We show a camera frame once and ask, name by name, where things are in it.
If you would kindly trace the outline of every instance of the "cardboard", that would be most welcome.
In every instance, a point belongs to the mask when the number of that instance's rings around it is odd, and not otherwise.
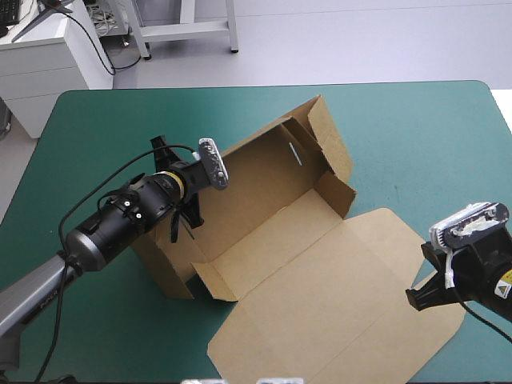
[[[387,209],[339,222],[237,304],[208,355],[230,384],[407,382],[463,318],[460,306],[419,313],[405,299],[422,243]]]
[[[454,334],[458,306],[421,313],[404,293],[423,240],[390,210],[343,220],[352,161],[322,97],[223,154],[230,186],[201,193],[194,239],[169,220],[134,248],[170,298],[239,301],[209,344],[230,384],[262,377],[404,383]]]
[[[171,244],[167,219],[133,246],[167,297],[192,298],[185,282],[198,273],[214,298],[239,300],[341,221],[355,197],[352,161],[320,96],[223,158],[230,186],[201,192],[206,224],[194,239],[181,228]],[[325,223],[308,198],[315,191],[332,208]],[[297,226],[298,218],[306,220]]]

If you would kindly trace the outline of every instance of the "black cable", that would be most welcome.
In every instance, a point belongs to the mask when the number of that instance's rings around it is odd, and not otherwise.
[[[92,189],[91,192],[89,192],[86,196],[84,196],[80,201],[78,201],[61,219],[60,223],[58,224],[58,237],[60,239],[62,248],[64,249],[64,268],[62,269],[62,275],[60,278],[59,288],[58,288],[58,300],[57,300],[57,310],[55,314],[55,323],[54,323],[54,336],[52,337],[52,342],[50,345],[50,348],[48,349],[48,352],[46,353],[45,360],[43,364],[41,365],[41,368],[39,369],[39,373],[34,380],[34,382],[39,383],[41,381],[42,376],[45,373],[46,368],[48,367],[48,363],[50,362],[51,356],[55,350],[55,347],[57,345],[58,340],[58,332],[60,329],[60,322],[61,322],[61,314],[62,314],[62,300],[63,300],[63,292],[64,292],[64,286],[66,284],[66,276],[67,271],[69,268],[69,250],[66,244],[66,240],[64,239],[64,223],[66,220],[73,214],[73,212],[76,211],[80,207],[81,204],[83,204],[87,199],[89,199],[91,196],[93,196],[96,192],[98,192],[101,188],[105,186],[110,180],[112,180],[114,177],[116,177],[118,174],[123,172],[128,166],[131,166],[134,162],[140,160],[141,158],[144,158],[148,154],[152,154],[156,152],[157,150],[164,150],[166,148],[182,148],[184,150],[188,150],[190,152],[194,152],[194,149],[192,149],[189,146],[182,146],[182,145],[168,145],[168,146],[160,146],[158,148],[154,148],[152,150],[148,150],[147,152],[144,152],[143,154],[140,154],[139,156],[136,156],[135,158],[132,158],[128,162],[126,162],[124,165],[119,167],[115,172],[113,172],[108,178],[103,180],[101,183],[99,183],[94,189]]]
[[[454,256],[457,256],[459,253],[461,252],[455,252],[454,253]],[[489,320],[486,320],[484,319],[482,316],[480,316],[479,314],[477,314],[474,310],[472,310],[471,308],[469,308],[467,306],[467,304],[464,303],[464,300],[462,300],[462,297],[461,295],[459,294],[457,288],[455,287],[455,284],[454,286],[451,288],[454,292],[454,295],[455,295],[455,298],[457,299],[458,303],[461,305],[462,308],[464,308],[466,310],[466,312],[468,314],[470,314],[471,316],[473,316],[474,318],[476,318],[477,320],[479,320],[481,323],[485,324],[486,326],[488,326],[489,328],[491,328],[492,330],[494,330],[495,332],[498,332],[501,336],[503,336],[508,342],[512,343],[512,337],[509,336],[507,333],[505,333],[504,330],[500,329],[498,326],[496,326],[495,324],[493,324],[492,322],[490,322]]]
[[[110,69],[106,66],[105,62],[103,61],[103,58],[102,56],[100,55],[99,53],[99,50],[98,48],[96,47],[96,44],[94,44],[93,42],[93,39],[92,37],[90,36],[89,32],[87,32],[86,28],[76,19],[74,18],[73,16],[67,14],[66,12],[62,12],[59,8],[55,7],[55,6],[52,6],[50,4],[48,4],[46,1],[44,0],[39,0],[44,6],[47,6],[53,10],[55,10],[56,12],[60,13],[60,14],[63,14],[64,16],[66,16],[67,18],[73,20],[74,22],[77,23],[77,25],[83,30],[83,32],[86,34],[87,38],[89,39],[90,43],[92,44],[94,50],[96,51],[96,55],[98,56],[99,58],[99,61],[101,62],[103,68],[105,68],[106,72],[111,75],[111,76],[115,76],[116,75],[116,70],[126,70],[128,68],[131,68],[132,66],[135,66],[138,62],[140,62],[141,60],[141,56],[138,56],[138,59],[135,61],[135,62],[132,62],[131,64],[129,64],[128,66],[120,66],[120,67],[116,67],[114,66],[114,64],[112,63],[112,60],[110,59],[110,56],[109,54],[106,52],[105,50],[105,56],[107,58],[107,60],[109,61],[109,64],[110,64]]]

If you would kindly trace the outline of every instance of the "white cabinet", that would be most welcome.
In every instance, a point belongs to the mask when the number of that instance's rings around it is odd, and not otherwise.
[[[23,8],[22,15],[30,8],[30,0],[24,1]],[[108,63],[83,2],[76,0],[68,8]],[[28,16],[0,38],[0,98],[29,136],[38,138],[61,93],[110,89],[113,79],[83,30],[64,15],[50,16],[15,43],[10,42],[31,19]]]

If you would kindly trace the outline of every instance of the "yellow label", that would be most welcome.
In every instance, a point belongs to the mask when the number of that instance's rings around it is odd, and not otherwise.
[[[509,284],[512,284],[512,270],[509,270],[506,272],[500,280],[503,280],[504,282],[508,282]]]

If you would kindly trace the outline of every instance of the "green table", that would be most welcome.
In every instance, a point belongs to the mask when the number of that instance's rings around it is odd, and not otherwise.
[[[153,136],[191,146],[214,137],[225,149],[316,94],[325,96],[354,160],[350,183],[358,196],[350,216],[388,206],[426,237],[430,224],[468,202],[512,207],[512,137],[480,82],[74,91],[58,100],[0,227],[0,286],[53,256],[64,212],[147,150]],[[152,169],[148,158],[111,187]],[[91,201],[70,224],[92,209]],[[165,299],[131,250],[100,274],[86,275],[66,293],[61,339],[46,376],[132,382],[216,376],[206,344],[232,305],[211,300],[199,281],[192,284],[197,300]],[[474,307],[512,333],[512,324]],[[47,311],[24,333],[22,368],[11,379],[35,376],[53,320]],[[511,377],[510,346],[466,317],[414,380]]]

